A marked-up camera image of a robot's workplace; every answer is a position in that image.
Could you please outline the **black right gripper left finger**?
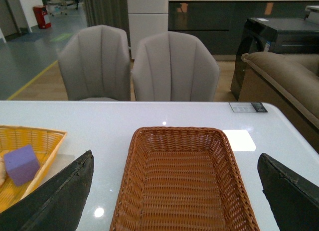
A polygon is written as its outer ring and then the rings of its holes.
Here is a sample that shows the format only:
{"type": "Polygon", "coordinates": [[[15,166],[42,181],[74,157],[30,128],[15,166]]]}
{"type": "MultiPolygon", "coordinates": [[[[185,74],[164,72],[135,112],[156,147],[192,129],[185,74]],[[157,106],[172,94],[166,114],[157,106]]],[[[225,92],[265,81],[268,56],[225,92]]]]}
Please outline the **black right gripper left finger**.
{"type": "Polygon", "coordinates": [[[74,231],[78,228],[94,172],[86,151],[34,192],[0,214],[2,231],[74,231]]]}

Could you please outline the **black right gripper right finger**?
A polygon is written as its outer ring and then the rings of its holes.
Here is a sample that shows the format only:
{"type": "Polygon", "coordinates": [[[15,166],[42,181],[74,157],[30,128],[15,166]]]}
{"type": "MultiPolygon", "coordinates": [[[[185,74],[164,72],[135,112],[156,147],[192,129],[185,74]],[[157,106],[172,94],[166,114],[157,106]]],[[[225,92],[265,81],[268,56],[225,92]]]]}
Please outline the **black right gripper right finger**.
{"type": "Polygon", "coordinates": [[[257,170],[263,193],[281,231],[319,229],[319,187],[270,155],[262,153],[257,170]]]}

